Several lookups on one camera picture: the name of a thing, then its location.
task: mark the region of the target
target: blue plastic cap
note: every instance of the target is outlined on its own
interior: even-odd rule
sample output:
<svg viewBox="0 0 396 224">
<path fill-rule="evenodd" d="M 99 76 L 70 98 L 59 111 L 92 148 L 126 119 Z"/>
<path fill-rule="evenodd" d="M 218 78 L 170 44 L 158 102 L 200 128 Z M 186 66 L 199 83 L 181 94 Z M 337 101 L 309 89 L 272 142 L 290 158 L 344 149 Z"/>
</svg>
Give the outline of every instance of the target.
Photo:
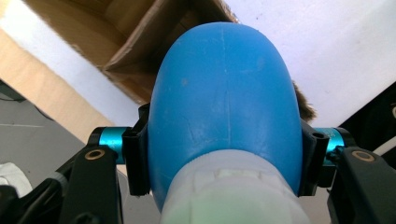
<svg viewBox="0 0 396 224">
<path fill-rule="evenodd" d="M 148 166 L 160 211 L 186 163 L 224 148 L 271 162 L 294 192 L 302 134 L 294 88 L 274 45 L 241 24 L 189 30 L 169 49 L 152 94 Z"/>
</svg>

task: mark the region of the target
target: white plastic base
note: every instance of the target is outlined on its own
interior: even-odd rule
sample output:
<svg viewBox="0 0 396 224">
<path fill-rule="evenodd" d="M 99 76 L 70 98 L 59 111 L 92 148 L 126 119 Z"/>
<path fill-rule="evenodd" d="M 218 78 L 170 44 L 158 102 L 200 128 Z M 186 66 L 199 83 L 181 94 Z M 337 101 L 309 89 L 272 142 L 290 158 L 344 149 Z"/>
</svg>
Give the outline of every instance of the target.
<svg viewBox="0 0 396 224">
<path fill-rule="evenodd" d="M 252 153 L 225 149 L 175 176 L 162 224 L 310 223 L 280 172 Z"/>
</svg>

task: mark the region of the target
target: cardboard box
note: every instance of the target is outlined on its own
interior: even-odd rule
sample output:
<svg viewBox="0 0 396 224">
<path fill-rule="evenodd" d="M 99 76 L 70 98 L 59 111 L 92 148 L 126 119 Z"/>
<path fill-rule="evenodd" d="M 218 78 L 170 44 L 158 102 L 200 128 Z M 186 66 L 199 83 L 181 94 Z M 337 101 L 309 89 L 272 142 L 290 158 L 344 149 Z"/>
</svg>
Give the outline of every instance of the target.
<svg viewBox="0 0 396 224">
<path fill-rule="evenodd" d="M 26 0 L 65 41 L 139 104 L 158 69 L 190 28 L 236 21 L 222 0 Z"/>
</svg>

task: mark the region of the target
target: gray floor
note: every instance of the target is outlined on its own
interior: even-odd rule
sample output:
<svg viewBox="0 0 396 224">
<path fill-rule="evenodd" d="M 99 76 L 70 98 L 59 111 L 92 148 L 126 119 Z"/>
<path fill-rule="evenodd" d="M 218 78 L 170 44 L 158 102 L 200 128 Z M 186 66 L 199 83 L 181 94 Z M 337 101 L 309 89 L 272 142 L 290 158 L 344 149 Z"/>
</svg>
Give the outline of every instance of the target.
<svg viewBox="0 0 396 224">
<path fill-rule="evenodd" d="M 0 98 L 9 99 L 2 93 Z M 15 163 L 33 187 L 83 146 L 58 123 L 40 114 L 30 102 L 0 100 L 0 163 Z M 160 215 L 150 196 L 139 199 L 127 196 L 125 176 L 119 174 L 119 180 L 125 223 L 158 223 Z"/>
</svg>

